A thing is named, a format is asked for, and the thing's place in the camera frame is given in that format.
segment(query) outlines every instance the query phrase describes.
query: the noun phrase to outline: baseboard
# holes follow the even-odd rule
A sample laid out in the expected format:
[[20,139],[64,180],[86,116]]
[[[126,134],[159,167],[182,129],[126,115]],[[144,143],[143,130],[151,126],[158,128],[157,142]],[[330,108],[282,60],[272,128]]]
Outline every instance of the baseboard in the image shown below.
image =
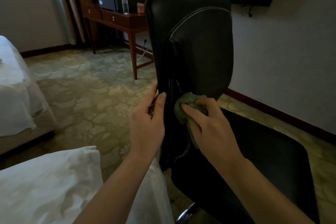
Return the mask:
[[[126,45],[127,48],[129,48],[129,41],[123,39],[124,44]],[[136,52],[140,55],[142,55],[144,52],[142,51],[142,46],[136,44]],[[153,51],[151,49],[147,49],[147,52],[144,54],[144,56],[150,60],[154,60],[154,56],[153,56]]]
[[43,54],[52,53],[52,52],[70,50],[70,49],[74,49],[78,47],[79,47],[78,45],[64,44],[64,45],[52,46],[52,47],[47,47],[47,48],[38,49],[38,50],[21,52],[20,54],[23,58],[28,58],[28,57],[43,55]]
[[225,92],[224,92],[226,95],[234,98],[234,99],[237,99],[239,100],[240,102],[243,102],[251,107],[254,107],[256,109],[258,109],[259,111],[262,111],[268,115],[271,115],[279,120],[282,120],[283,122],[286,122],[296,128],[299,128],[313,136],[316,136],[328,143],[331,143],[333,145],[336,144],[336,135],[328,132],[328,131],[325,131],[321,128],[318,128],[312,124],[309,124],[303,120],[300,120],[298,118],[295,118],[289,114],[286,114],[284,112],[281,112],[273,107],[270,107],[266,104],[263,104],[259,101],[256,101],[252,98],[249,98],[243,94],[240,94],[234,90],[230,90],[230,89],[227,89]]

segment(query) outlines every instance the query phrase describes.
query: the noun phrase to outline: fingernail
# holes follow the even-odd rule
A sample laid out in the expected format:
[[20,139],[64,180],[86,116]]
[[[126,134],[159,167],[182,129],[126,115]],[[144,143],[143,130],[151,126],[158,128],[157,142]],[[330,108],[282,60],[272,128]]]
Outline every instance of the fingernail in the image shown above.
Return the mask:
[[165,92],[162,92],[162,93],[160,94],[160,98],[161,98],[162,100],[166,100],[166,97],[167,97],[167,94],[166,94]]

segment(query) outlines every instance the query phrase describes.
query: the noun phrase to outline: hand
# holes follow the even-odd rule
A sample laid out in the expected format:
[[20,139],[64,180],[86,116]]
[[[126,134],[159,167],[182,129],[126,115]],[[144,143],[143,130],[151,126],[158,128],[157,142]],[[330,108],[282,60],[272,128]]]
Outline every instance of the hand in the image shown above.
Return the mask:
[[195,104],[208,110],[208,117],[200,111],[182,104],[183,110],[194,120],[188,120],[195,141],[208,161],[218,172],[229,175],[235,163],[244,159],[229,121],[216,100],[201,98]]
[[153,84],[150,92],[143,98],[138,107],[129,115],[131,154],[148,157],[152,161],[160,148],[165,135],[163,123],[163,109],[166,102],[166,93],[162,92],[155,101],[153,116],[149,107],[155,100],[158,88],[157,82]]

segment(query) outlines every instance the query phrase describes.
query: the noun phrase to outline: office chair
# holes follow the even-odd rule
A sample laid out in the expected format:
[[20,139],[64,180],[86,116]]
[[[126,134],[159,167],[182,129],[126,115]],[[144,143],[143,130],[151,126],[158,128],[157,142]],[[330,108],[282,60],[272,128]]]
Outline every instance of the office chair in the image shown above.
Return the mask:
[[[222,223],[253,223],[215,168],[195,149],[173,112],[186,92],[218,99],[233,73],[230,0],[146,0],[159,92],[167,93],[160,166],[175,186]],[[242,154],[314,222],[319,223],[308,155],[286,135],[222,109]]]

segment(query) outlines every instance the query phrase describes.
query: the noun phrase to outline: chair seat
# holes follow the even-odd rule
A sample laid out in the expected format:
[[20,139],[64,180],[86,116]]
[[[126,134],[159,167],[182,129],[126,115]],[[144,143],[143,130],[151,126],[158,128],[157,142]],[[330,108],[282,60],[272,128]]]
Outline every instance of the chair seat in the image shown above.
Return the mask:
[[[222,109],[242,154],[315,223],[317,203],[305,148],[292,138]],[[192,201],[222,223],[254,223],[236,195],[193,146],[172,167],[172,181]]]

